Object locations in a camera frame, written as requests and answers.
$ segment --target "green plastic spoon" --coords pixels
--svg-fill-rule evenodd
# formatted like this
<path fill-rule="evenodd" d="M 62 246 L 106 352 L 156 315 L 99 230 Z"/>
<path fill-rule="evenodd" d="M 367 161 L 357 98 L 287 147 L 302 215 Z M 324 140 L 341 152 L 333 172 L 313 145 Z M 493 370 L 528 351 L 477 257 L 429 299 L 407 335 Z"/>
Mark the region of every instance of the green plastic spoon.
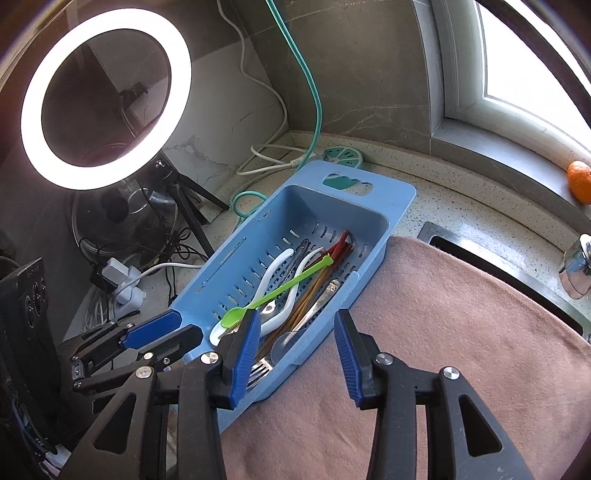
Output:
<path fill-rule="evenodd" d="M 249 303 L 248 305 L 246 305 L 246 307 L 234 307 L 234 308 L 228 310 L 226 312 L 226 314 L 223 316 L 223 319 L 221 322 L 222 327 L 224 327 L 225 329 L 232 328 L 234 325 L 236 325 L 238 322 L 240 322 L 242 320 L 242 318 L 246 314 L 247 310 L 257 309 L 261 305 L 264 305 L 265 303 L 278 297 L 286 290 L 289 290 L 294 285 L 297 285 L 302 280 L 305 280 L 309 276 L 315 274 L 316 272 L 318 272 L 318 270 L 321 270 L 322 268 L 327 267 L 328 265 L 332 265 L 332 263 L 333 263 L 332 258 L 329 255 L 325 255 L 323 257 L 323 259 L 320 260 L 316 265 L 308 268 L 308 270 L 304 270 L 297 277 L 294 277 L 289 282 L 284 283 L 281 287 L 276 288 L 275 290 L 268 293 L 260 300 Z"/>

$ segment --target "pink towel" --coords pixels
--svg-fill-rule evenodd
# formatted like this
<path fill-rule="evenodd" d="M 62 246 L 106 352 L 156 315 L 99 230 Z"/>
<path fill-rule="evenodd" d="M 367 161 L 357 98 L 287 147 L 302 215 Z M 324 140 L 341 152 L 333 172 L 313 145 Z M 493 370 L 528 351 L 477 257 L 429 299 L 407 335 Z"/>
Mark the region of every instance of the pink towel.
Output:
<path fill-rule="evenodd" d="M 591 432 L 591 346 L 538 304 L 451 255 L 391 238 L 351 314 L 360 332 L 409 366 L 457 367 L 537 480 L 559 480 Z M 348 397 L 331 334 L 275 394 L 224 432 L 228 478 L 364 479 L 374 425 L 375 412 L 357 410 Z M 591 478 L 588 470 L 583 475 Z"/>

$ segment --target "dish drying rack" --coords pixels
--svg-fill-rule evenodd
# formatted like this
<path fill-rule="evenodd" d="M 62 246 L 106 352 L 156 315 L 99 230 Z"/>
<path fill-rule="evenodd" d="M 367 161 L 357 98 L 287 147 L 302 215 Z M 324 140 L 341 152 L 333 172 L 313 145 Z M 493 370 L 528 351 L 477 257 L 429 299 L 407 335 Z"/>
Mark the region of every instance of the dish drying rack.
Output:
<path fill-rule="evenodd" d="M 361 194 L 324 184 L 337 177 L 352 180 L 361 187 Z M 247 391 L 237 408 L 218 412 L 220 431 L 252 403 L 271 395 L 322 343 L 333 329 L 335 313 L 353 304 L 381 264 L 388 237 L 414 196 L 415 188 L 407 183 L 312 161 L 261 205 L 192 279 L 171 305 L 182 315 L 181 328 L 194 324 L 203 331 L 203 343 L 186 355 L 186 362 L 215 349 L 209 342 L 214 325 L 229 309 L 246 306 L 252 300 L 268 266 L 284 250 L 297 249 L 304 239 L 310 241 L 308 252 L 318 247 L 328 250 L 344 231 L 349 231 L 349 242 L 353 242 L 351 252 L 329 278 L 341 282 L 335 296 L 307 322 L 297 343 Z M 289 260 L 275 271 L 267 291 L 281 284 Z M 297 298 L 313 281 L 312 277 L 300 283 Z M 316 293 L 310 305 L 322 291 Z M 286 298 L 287 294 L 283 294 L 277 300 L 278 311 Z"/>

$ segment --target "faucet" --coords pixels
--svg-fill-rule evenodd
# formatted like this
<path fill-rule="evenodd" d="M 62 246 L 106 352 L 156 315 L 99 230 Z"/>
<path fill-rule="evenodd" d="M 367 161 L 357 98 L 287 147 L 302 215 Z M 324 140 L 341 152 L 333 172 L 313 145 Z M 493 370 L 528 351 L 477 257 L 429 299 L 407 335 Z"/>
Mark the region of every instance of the faucet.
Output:
<path fill-rule="evenodd" d="M 573 299 L 578 300 L 591 290 L 591 236 L 581 235 L 564 253 L 558 277 Z"/>

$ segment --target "chopsticks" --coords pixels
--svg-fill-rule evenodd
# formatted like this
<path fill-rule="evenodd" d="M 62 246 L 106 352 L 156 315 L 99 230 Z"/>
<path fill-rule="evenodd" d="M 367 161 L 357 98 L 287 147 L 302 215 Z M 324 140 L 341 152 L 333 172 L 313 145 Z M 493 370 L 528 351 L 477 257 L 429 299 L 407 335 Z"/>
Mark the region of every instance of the chopsticks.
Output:
<path fill-rule="evenodd" d="M 351 253 L 353 246 L 347 243 L 347 237 L 349 231 L 345 230 L 340 236 L 339 241 L 336 242 L 327 253 L 334 259 L 334 263 L 329 267 L 324 267 L 317 273 L 317 277 L 314 283 L 304 292 L 298 303 L 295 305 L 287 321 L 277 330 L 271 332 L 267 338 L 263 341 L 256 353 L 256 361 L 258 362 L 261 358 L 265 357 L 271 352 L 271 348 L 275 341 L 285 332 L 290 332 L 291 329 L 297 325 L 297 323 L 306 315 L 306 312 L 310 308 L 310 304 L 314 300 L 316 294 L 320 292 L 327 280 L 334 274 L 334 272 L 340 267 L 343 260 Z M 310 266 L 317 264 L 321 258 L 312 262 Z"/>

